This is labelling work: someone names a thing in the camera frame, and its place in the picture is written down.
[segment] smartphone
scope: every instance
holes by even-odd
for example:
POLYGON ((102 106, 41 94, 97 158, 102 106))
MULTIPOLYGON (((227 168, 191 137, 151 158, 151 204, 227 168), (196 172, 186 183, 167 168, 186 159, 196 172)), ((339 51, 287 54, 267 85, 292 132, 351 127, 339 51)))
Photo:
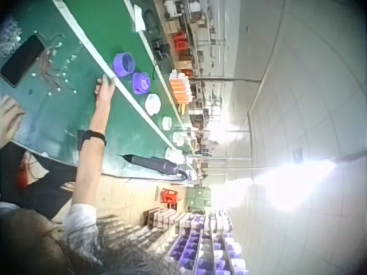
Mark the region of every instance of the smartphone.
POLYGON ((15 88, 44 50, 45 46, 39 37, 32 35, 1 68, 1 77, 15 88))

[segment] workbench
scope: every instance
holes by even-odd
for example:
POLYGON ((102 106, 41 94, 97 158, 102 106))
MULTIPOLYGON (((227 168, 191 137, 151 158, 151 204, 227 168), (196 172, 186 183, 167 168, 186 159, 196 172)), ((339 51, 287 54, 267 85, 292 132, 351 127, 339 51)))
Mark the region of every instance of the workbench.
MULTIPOLYGON (((140 5, 143 12, 151 9, 156 13, 151 2, 133 1, 140 5)), ((158 65, 152 62, 146 44, 134 30, 131 7, 130 2, 124 0, 39 0, 25 1, 14 11, 12 16, 22 29, 21 42, 37 33, 46 44, 61 45, 52 57, 52 67, 59 72, 60 91, 50 88, 42 80, 37 62, 16 88, 1 80, 1 96, 14 97, 26 110, 14 142, 35 154, 77 165, 76 132, 89 126, 95 110, 93 92, 96 80, 106 71, 96 55, 111 68, 117 53, 130 52, 135 58, 135 71, 151 76, 151 93, 159 96, 162 107, 157 115, 147 119, 148 115, 142 113, 142 110, 145 111, 146 95, 133 93, 130 78, 120 79, 124 86, 121 90, 125 90, 125 94, 117 88, 112 99, 103 172, 113 176, 161 178, 158 173, 132 166, 117 155, 164 158, 166 149, 173 147, 173 132, 191 127, 188 113, 177 116, 175 102, 170 99, 168 76, 173 62, 170 58, 158 65), (82 30, 82 34, 76 33, 77 28, 82 30), (82 35, 87 37, 87 42, 80 39, 82 35), (161 77, 157 74, 152 77, 153 70, 158 68, 161 77), (164 116, 172 118, 170 131, 162 129, 164 116)), ((148 42, 154 36, 165 39, 160 23, 146 35, 148 42)), ((1 58, 0 66, 6 61, 7 58, 1 58)), ((179 149, 190 152, 187 143, 179 149)))

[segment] white sleeve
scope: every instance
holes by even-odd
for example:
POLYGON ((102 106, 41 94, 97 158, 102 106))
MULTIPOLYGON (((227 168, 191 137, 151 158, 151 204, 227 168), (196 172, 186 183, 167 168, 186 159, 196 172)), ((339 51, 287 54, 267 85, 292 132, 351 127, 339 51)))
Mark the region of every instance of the white sleeve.
POLYGON ((70 235, 83 228, 93 227, 96 222, 97 210, 94 206, 81 203, 72 205, 64 220, 64 235, 70 235))

